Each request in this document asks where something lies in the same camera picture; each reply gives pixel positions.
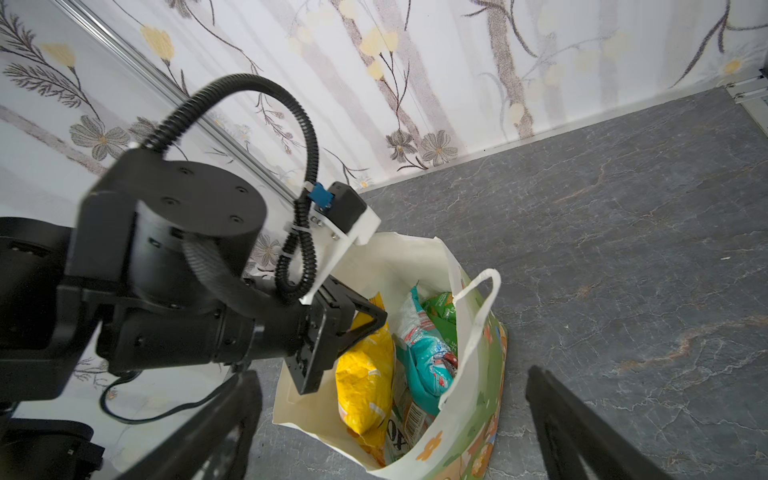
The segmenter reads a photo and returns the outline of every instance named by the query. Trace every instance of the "yellow snack bag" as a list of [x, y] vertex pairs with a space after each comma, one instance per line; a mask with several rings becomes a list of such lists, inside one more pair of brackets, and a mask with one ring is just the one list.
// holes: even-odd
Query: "yellow snack bag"
[[[384, 309], [380, 293], [370, 302]], [[358, 312], [352, 329], [371, 321], [370, 315]], [[377, 458], [384, 447], [386, 420], [392, 410], [394, 366], [395, 346], [386, 323], [339, 357], [336, 365], [341, 419], [360, 445]]]

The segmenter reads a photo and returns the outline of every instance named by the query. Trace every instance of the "white shopping bag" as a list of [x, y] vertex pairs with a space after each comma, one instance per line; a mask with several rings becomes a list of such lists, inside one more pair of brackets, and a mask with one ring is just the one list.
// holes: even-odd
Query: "white shopping bag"
[[[334, 370], [325, 373], [317, 393], [300, 396], [283, 364], [273, 422], [305, 432], [380, 478], [482, 478], [495, 441], [504, 385], [507, 334], [490, 313], [501, 286], [498, 272], [485, 270], [470, 282], [440, 239], [377, 233], [366, 245], [352, 246], [333, 275], [366, 298], [380, 292], [389, 321], [417, 282], [426, 296], [452, 292], [456, 377], [440, 399], [440, 414], [418, 443], [384, 468], [363, 451], [339, 417]], [[484, 300], [475, 287], [488, 278], [493, 286]]]

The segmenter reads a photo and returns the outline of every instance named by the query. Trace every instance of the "bag handle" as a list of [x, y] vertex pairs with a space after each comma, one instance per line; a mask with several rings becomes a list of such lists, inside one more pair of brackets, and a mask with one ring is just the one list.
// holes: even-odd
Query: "bag handle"
[[[491, 294], [488, 295], [488, 298], [485, 299], [485, 302], [483, 302], [483, 304], [480, 306], [480, 310], [478, 310], [477, 315], [475, 315], [475, 318], [472, 320], [472, 329], [469, 331], [467, 346], [464, 349], [464, 352], [462, 352], [464, 357], [469, 356], [470, 353], [474, 352], [480, 343], [482, 331], [485, 328], [485, 319], [488, 318], [488, 314], [491, 312], [491, 306], [496, 301], [496, 296], [498, 295], [499, 289], [502, 288], [502, 276], [495, 268], [487, 268], [480, 272], [480, 274], [477, 275], [475, 279], [470, 282], [469, 285], [467, 285], [461, 292], [453, 296], [453, 302], [456, 303], [467, 296], [468, 293], [473, 291], [479, 284], [485, 282], [487, 279], [491, 279], [492, 282]], [[456, 375], [456, 377], [453, 379], [451, 386], [445, 393], [442, 394], [442, 396], [440, 396], [440, 402], [438, 404], [439, 409], [442, 410], [443, 405], [446, 401], [448, 401], [448, 398], [453, 393], [454, 388], [458, 385], [458, 380], [463, 375], [463, 372], [464, 369], [459, 368], [458, 375]]]

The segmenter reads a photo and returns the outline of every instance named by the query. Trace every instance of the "green snack bag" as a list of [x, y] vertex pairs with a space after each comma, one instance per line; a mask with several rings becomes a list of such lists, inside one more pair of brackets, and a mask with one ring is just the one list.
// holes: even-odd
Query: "green snack bag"
[[435, 328], [440, 332], [451, 352], [458, 355], [456, 307], [453, 305], [453, 294], [450, 292], [440, 293], [438, 296], [425, 300], [422, 308], [432, 323], [435, 324]]

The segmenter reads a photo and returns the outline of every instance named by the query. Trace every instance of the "floor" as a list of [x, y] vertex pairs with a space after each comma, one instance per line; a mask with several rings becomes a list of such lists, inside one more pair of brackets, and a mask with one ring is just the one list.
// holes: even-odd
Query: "floor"
[[[712, 90], [366, 194], [380, 230], [442, 238], [504, 280], [486, 478], [546, 478], [540, 365], [675, 478], [768, 478], [768, 138]], [[273, 404], [276, 361], [257, 366]], [[248, 478], [372, 478], [270, 423]]]

